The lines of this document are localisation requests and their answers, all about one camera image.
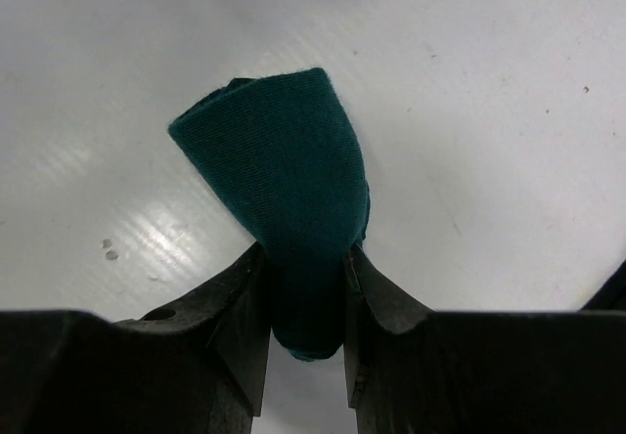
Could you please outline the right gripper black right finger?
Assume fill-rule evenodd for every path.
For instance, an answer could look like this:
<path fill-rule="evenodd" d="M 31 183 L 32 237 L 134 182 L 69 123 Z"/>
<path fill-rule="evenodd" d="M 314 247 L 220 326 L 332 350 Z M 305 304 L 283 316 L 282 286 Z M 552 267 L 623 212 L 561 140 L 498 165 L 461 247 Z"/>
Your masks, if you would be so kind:
<path fill-rule="evenodd" d="M 343 259 L 344 368 L 360 433 L 417 433 L 419 325 L 429 309 L 381 273 L 360 247 Z"/>

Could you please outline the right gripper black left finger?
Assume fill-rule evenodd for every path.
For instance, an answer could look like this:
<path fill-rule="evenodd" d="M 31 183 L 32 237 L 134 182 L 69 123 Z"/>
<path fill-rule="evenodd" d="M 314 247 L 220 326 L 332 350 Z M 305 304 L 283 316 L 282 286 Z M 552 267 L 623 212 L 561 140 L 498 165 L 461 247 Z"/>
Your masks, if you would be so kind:
<path fill-rule="evenodd" d="M 179 338 L 208 363 L 209 433 L 249 433 L 261 414 L 269 351 L 266 258 L 252 245 L 231 266 L 139 320 L 117 325 Z"/>

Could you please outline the dark green patterned sock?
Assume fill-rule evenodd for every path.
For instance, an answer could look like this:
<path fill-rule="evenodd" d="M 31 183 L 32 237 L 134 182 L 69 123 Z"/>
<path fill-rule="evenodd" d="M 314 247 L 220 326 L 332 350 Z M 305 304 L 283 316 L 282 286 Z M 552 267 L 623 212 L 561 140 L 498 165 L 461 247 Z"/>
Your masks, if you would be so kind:
<path fill-rule="evenodd" d="M 302 361 L 331 357 L 344 340 L 342 261 L 365 238 L 371 200 L 327 73 L 235 78 L 168 133 L 262 246 L 276 339 Z"/>

